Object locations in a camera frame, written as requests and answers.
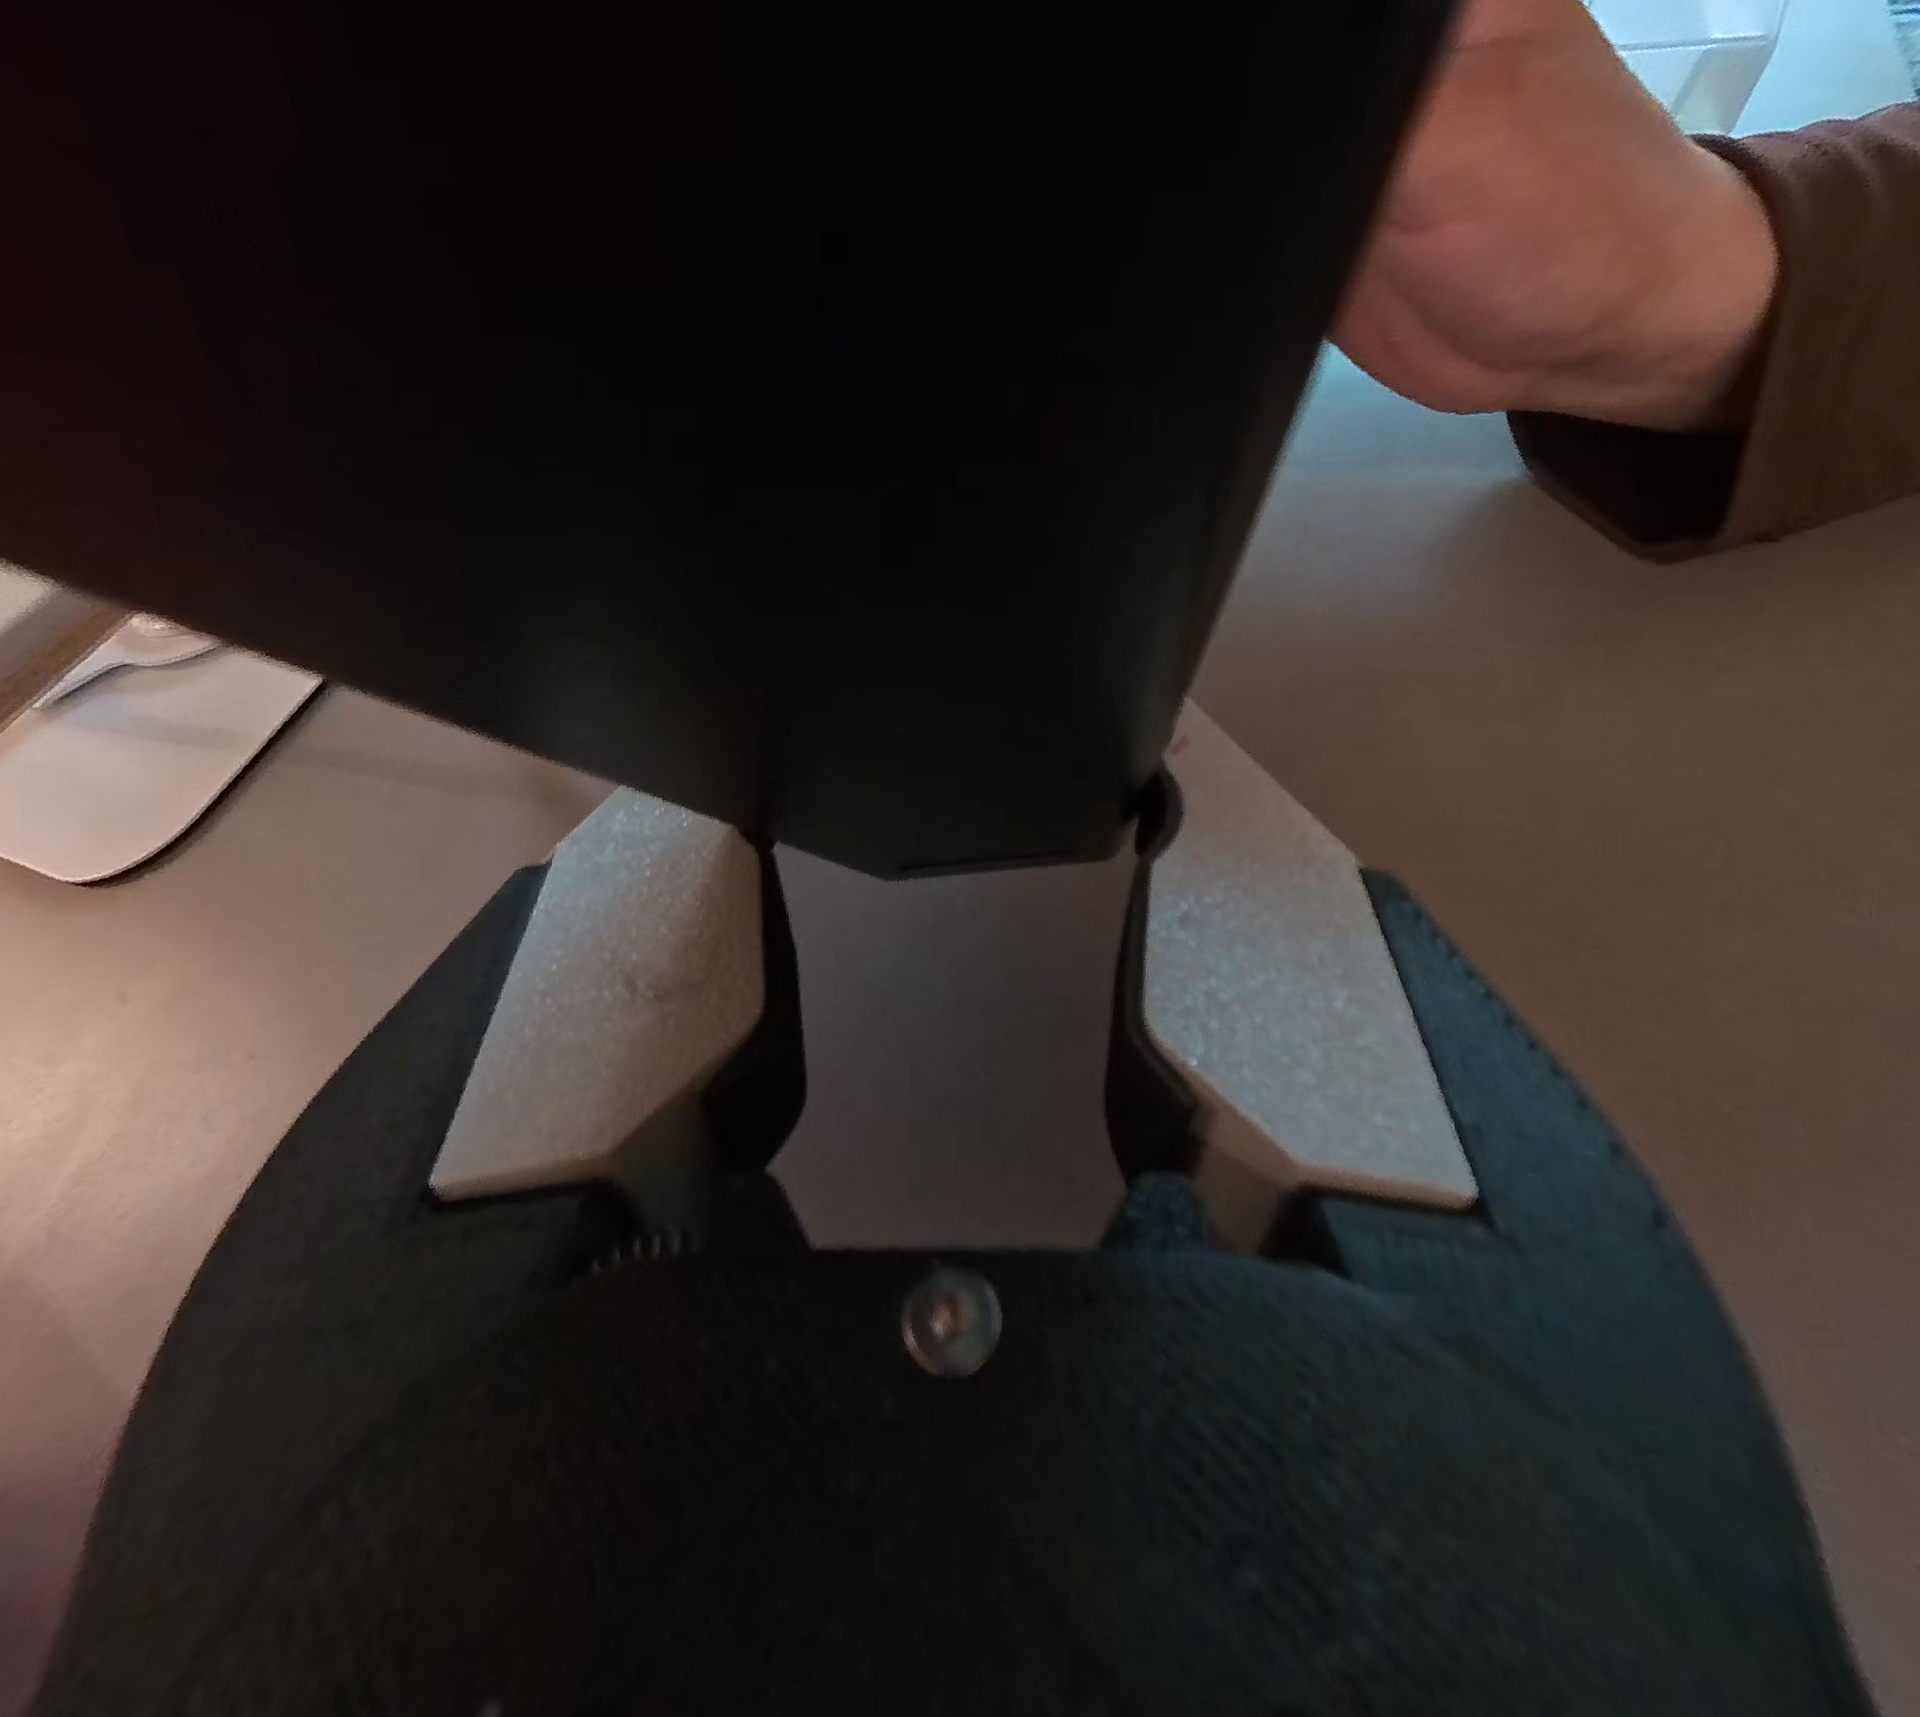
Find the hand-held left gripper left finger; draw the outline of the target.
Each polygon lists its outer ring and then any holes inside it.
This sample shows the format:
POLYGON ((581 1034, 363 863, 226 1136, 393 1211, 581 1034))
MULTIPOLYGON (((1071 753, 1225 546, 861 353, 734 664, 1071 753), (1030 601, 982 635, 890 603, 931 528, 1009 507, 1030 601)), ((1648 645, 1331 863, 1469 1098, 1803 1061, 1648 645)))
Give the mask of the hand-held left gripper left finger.
POLYGON ((804 1100, 773 853, 619 791, 544 871, 428 1185, 442 1202, 604 1182, 707 1205, 773 1164, 804 1100))

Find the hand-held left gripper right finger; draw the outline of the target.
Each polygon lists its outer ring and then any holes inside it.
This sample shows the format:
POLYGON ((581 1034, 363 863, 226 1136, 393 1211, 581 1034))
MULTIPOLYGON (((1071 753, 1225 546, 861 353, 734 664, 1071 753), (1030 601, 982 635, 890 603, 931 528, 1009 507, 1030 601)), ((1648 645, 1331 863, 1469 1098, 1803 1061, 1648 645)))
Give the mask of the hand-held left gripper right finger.
POLYGON ((1276 1252, 1318 1201, 1472 1214, 1477 1177, 1355 853, 1189 701, 1135 826, 1106 1129, 1276 1252))

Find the black usb hub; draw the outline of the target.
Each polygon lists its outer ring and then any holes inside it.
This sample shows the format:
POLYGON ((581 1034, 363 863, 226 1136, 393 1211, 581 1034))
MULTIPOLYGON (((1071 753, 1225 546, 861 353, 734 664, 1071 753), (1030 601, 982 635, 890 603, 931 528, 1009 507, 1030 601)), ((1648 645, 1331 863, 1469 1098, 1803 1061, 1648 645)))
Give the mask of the black usb hub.
POLYGON ((1116 851, 1456 0, 5 0, 5 558, 876 877, 1116 851))

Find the person's right hand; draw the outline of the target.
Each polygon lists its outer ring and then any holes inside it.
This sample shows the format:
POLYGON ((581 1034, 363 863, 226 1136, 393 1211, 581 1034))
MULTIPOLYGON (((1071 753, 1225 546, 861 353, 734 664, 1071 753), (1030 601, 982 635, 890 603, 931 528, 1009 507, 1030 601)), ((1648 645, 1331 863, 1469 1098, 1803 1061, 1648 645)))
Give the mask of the person's right hand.
POLYGON ((1460 0, 1332 346, 1407 399, 1743 422, 1780 279, 1760 193, 1581 0, 1460 0))

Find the wooden instruction board with stand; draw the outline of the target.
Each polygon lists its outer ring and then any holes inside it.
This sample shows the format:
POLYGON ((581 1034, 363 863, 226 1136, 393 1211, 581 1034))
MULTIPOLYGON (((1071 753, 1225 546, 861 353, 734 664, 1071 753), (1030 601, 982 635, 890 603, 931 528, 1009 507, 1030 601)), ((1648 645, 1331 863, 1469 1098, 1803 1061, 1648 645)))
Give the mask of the wooden instruction board with stand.
POLYGON ((71 887, 149 864, 238 785, 323 685, 133 614, 5 731, 5 860, 71 887))

